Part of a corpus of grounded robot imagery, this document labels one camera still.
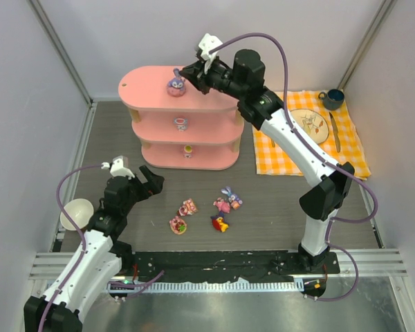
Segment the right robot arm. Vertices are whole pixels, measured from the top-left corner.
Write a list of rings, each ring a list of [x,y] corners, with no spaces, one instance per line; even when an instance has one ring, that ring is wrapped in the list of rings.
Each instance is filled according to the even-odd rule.
[[[294,122],[284,101],[264,84],[266,66],[258,52],[239,50],[232,66],[222,60],[199,59],[180,69],[203,94],[214,89],[237,100],[241,117],[276,143],[297,165],[310,190],[299,200],[306,214],[304,236],[289,263],[312,272],[324,265],[330,250],[327,229],[351,187],[354,168],[331,158]]]

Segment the pink pig toy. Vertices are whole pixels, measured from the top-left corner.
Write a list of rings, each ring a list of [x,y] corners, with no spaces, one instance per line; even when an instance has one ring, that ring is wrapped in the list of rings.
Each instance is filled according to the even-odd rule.
[[[230,204],[228,201],[225,201],[223,198],[218,198],[213,202],[213,206],[217,207],[220,212],[229,213]]]

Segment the purple bunny with cake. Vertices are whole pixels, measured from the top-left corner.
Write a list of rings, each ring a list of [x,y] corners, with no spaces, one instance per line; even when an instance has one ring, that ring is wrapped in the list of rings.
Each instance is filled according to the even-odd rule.
[[[238,197],[238,195],[236,193],[234,193],[232,191],[231,187],[226,186],[226,187],[221,189],[221,192],[228,197],[228,201],[230,203],[230,206],[234,210],[238,210],[242,206],[243,201]]]

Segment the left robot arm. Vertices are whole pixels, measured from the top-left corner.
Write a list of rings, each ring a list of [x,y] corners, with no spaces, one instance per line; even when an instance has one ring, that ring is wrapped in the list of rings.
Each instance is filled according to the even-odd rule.
[[[81,244],[51,287],[24,305],[25,331],[81,331],[103,288],[133,263],[131,245],[118,238],[133,206],[160,194],[165,179],[145,165],[140,167],[145,182],[126,167],[107,166],[111,178],[86,231],[79,233]]]

